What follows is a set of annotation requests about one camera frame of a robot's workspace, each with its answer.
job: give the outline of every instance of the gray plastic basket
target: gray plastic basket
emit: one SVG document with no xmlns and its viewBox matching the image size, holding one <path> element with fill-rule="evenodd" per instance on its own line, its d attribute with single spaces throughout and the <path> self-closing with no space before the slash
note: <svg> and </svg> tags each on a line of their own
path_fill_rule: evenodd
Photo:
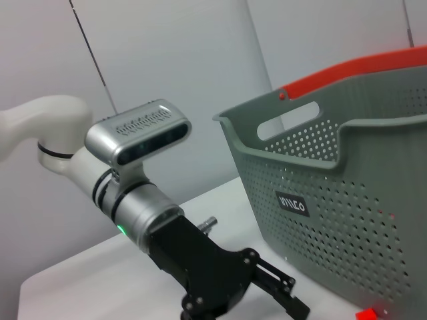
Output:
<svg viewBox="0 0 427 320">
<path fill-rule="evenodd" d="M 278 89 L 221 122 L 266 242 L 385 319 L 427 319 L 427 67 L 350 77 L 297 99 Z M 258 126 L 320 113 L 262 141 Z"/>
</svg>

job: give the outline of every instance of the black ring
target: black ring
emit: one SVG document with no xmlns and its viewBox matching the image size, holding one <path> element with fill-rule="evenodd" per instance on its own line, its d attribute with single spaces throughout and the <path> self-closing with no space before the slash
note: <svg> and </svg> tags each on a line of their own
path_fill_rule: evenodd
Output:
<svg viewBox="0 0 427 320">
<path fill-rule="evenodd" d="M 96 191 L 98 191 L 99 185 L 101 184 L 101 182 L 111 173 L 111 169 L 108 169 L 106 172 L 104 172 L 102 174 L 102 176 L 99 177 L 98 181 L 96 181 L 96 184 L 93 186 L 93 191 L 92 191 L 92 200 L 96 205 Z"/>
<path fill-rule="evenodd" d="M 107 187 L 108 187 L 108 183 L 106 183 L 103 187 L 101 192 L 99 193 L 99 197 L 98 197 L 98 208 L 102 211 L 102 203 L 105 197 L 105 193 L 107 192 Z"/>
<path fill-rule="evenodd" d="M 111 220 L 113 221 L 113 223 L 115 224 L 115 212 L 117 211 L 117 208 L 119 207 L 119 204 L 121 203 L 121 200 L 123 200 L 124 197 L 126 197 L 126 195 L 135 190 L 138 187 L 141 187 L 142 185 L 154 185 L 154 183 L 150 182 L 150 181 L 140 181 L 137 182 L 131 186 L 129 186 L 125 191 L 123 191 L 120 196 L 115 200 L 115 203 L 113 205 L 113 209 L 111 209 Z"/>
<path fill-rule="evenodd" d="M 74 154 L 70 155 L 70 154 L 66 154 L 66 153 L 58 153 L 58 152 L 54 152 L 54 151 L 48 150 L 48 149 L 44 148 L 44 146 L 42 146 L 40 144 L 40 142 L 38 142 L 37 145 L 39 146 L 39 149 L 40 149 L 41 152 L 44 152 L 47 155 L 50 155 L 50 156 L 55 157 L 55 158 L 71 159 L 74 156 Z"/>
</svg>

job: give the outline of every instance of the white table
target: white table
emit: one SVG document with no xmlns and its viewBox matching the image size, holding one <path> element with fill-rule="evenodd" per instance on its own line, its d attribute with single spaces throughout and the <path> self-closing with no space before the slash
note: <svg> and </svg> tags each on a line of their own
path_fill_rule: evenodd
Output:
<svg viewBox="0 0 427 320">
<path fill-rule="evenodd" d="M 214 215 L 210 237 L 221 247 L 252 247 L 296 279 L 293 294 L 308 305 L 309 320 L 354 320 L 359 308 L 328 291 L 277 256 L 262 239 L 239 178 L 182 205 L 195 224 Z M 126 238 L 118 235 L 26 280 L 18 320 L 179 320 L 183 288 Z M 267 293 L 251 285 L 221 319 L 291 319 Z"/>
</svg>

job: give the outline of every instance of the laundry basket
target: laundry basket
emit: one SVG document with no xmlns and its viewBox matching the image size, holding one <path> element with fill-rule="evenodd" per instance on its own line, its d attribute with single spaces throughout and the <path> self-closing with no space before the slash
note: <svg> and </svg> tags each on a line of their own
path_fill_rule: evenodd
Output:
<svg viewBox="0 0 427 320">
<path fill-rule="evenodd" d="M 427 319 L 426 65 L 427 47 L 360 58 L 214 118 L 266 242 L 384 319 Z M 317 117 L 258 137 L 312 101 Z"/>
</svg>

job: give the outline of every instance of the red object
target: red object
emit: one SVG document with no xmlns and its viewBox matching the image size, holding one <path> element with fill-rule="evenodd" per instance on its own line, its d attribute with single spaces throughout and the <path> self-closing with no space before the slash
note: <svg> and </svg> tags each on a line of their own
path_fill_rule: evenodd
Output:
<svg viewBox="0 0 427 320">
<path fill-rule="evenodd" d="M 368 309 L 356 314 L 357 320 L 378 320 L 376 313 L 372 309 Z"/>
<path fill-rule="evenodd" d="M 421 65 L 427 65 L 427 46 L 381 53 L 343 62 L 284 85 L 282 89 L 288 92 L 290 99 L 295 99 L 354 75 L 419 67 Z"/>
</svg>

